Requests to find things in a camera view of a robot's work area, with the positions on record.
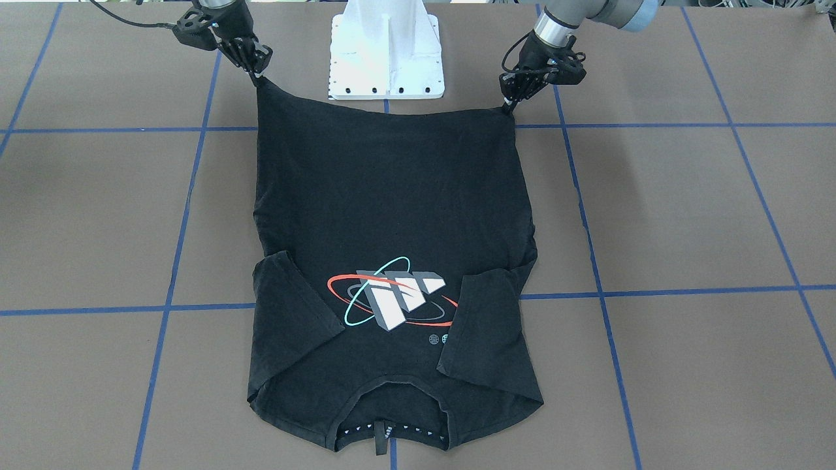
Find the black cable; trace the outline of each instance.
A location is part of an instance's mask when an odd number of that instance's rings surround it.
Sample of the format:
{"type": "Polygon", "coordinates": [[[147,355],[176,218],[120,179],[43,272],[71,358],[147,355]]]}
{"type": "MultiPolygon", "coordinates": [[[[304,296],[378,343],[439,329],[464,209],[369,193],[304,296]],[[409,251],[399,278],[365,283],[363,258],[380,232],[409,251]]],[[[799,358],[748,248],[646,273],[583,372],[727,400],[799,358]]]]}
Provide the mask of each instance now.
{"type": "Polygon", "coordinates": [[[90,0],[90,3],[93,3],[99,10],[107,13],[112,18],[116,18],[122,23],[129,24],[130,26],[136,26],[137,28],[165,28],[165,29],[173,29],[174,25],[170,23],[134,23],[132,21],[128,21],[121,16],[116,15],[115,13],[111,12],[109,9],[102,7],[99,5],[96,0],[90,0]]]}
{"type": "MultiPolygon", "coordinates": [[[[527,38],[527,37],[528,37],[528,34],[526,34],[525,36],[522,36],[522,37],[521,37],[521,38],[520,38],[520,39],[519,39],[516,43],[514,43],[514,45],[513,45],[513,46],[511,46],[511,48],[510,48],[510,49],[509,49],[509,50],[505,53],[505,55],[502,57],[502,70],[503,70],[503,71],[505,71],[505,73],[507,73],[507,74],[514,74],[514,75],[525,75],[525,74],[548,74],[548,73],[553,72],[553,71],[555,70],[555,68],[554,68],[554,67],[548,67],[548,66],[547,66],[547,67],[544,67],[544,68],[542,68],[542,69],[535,69],[535,70],[529,70],[529,69],[511,70],[511,69],[509,69],[509,68],[508,68],[508,66],[507,66],[507,65],[505,65],[505,63],[508,61],[508,56],[509,56],[509,55],[511,55],[511,52],[513,52],[513,50],[514,50],[514,49],[516,49],[516,48],[517,48],[517,46],[518,46],[518,45],[520,45],[520,43],[522,43],[524,40],[526,40],[526,38],[527,38]]],[[[571,54],[566,54],[566,55],[567,55],[567,56],[569,56],[569,57],[571,57],[572,59],[577,59],[577,60],[579,60],[580,62],[583,62],[584,60],[586,60],[586,55],[584,55],[584,53],[582,53],[582,52],[579,52],[579,53],[574,54],[574,55],[571,55],[571,54]]]]}

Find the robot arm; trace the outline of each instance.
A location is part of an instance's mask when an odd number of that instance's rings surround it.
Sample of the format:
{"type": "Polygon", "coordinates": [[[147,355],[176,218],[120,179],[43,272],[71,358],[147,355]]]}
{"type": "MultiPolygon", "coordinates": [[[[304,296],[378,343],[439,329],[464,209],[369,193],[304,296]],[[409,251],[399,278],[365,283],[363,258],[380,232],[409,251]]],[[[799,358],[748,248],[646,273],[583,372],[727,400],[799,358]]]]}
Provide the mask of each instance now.
{"type": "MultiPolygon", "coordinates": [[[[535,3],[522,0],[520,3],[535,3]]],[[[581,22],[591,19],[627,31],[644,29],[659,7],[657,0],[547,0],[534,28],[523,40],[519,61],[513,69],[505,67],[499,76],[500,89],[505,97],[502,109],[510,114],[522,100],[527,100],[546,84],[578,84],[586,71],[585,56],[575,53],[574,32],[581,22]]]]}
{"type": "Polygon", "coordinates": [[[187,46],[220,49],[253,80],[267,68],[273,55],[273,50],[259,43],[252,31],[252,15],[245,0],[192,0],[192,7],[172,31],[187,46]]]}

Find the t-shirt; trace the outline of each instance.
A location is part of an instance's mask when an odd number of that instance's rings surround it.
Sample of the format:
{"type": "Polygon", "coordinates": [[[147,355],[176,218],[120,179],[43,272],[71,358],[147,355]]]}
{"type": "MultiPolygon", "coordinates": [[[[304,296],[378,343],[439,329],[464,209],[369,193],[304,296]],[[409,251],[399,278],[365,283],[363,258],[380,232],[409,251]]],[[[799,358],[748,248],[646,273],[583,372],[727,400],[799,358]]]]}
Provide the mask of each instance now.
{"type": "Polygon", "coordinates": [[[257,102],[252,409],[332,451],[375,428],[446,450],[537,410],[513,118],[372,113],[264,78],[257,102]]]}

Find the logo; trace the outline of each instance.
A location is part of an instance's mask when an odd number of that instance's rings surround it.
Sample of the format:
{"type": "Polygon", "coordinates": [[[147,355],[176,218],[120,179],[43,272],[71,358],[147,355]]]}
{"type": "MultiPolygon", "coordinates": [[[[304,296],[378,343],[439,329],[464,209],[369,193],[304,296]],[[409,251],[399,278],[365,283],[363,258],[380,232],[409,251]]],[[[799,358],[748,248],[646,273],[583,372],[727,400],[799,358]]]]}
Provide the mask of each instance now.
{"type": "MultiPolygon", "coordinates": [[[[433,320],[443,319],[446,311],[442,305],[437,304],[426,296],[435,293],[446,285],[444,278],[436,273],[425,271],[411,272],[411,262],[401,256],[384,264],[376,271],[357,271],[356,274],[338,274],[328,280],[328,290],[337,299],[342,300],[349,306],[345,309],[344,322],[348,326],[357,326],[371,319],[377,320],[377,325],[386,330],[406,323],[419,326],[450,326],[451,321],[434,322],[433,320]],[[386,270],[398,262],[405,262],[406,270],[386,270]],[[360,281],[345,289],[347,296],[337,294],[334,284],[338,281],[354,280],[360,281]],[[360,300],[360,295],[365,294],[366,302],[360,300]],[[436,307],[437,316],[430,318],[408,318],[406,314],[412,313],[422,305],[430,304],[436,307]],[[360,312],[365,312],[363,319],[357,320],[360,312]]],[[[458,304],[446,296],[441,297],[453,308],[458,304]]]]}

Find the white metal mount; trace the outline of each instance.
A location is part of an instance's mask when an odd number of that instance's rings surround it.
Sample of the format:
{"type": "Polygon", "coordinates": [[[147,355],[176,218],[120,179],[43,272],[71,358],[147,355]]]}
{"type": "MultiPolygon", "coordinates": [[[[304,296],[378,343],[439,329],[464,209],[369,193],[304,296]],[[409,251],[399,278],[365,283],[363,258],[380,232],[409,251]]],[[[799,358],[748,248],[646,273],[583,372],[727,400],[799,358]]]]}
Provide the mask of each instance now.
{"type": "Polygon", "coordinates": [[[331,23],[332,100],[444,94],[438,18],[421,0],[349,0],[331,23]]]}

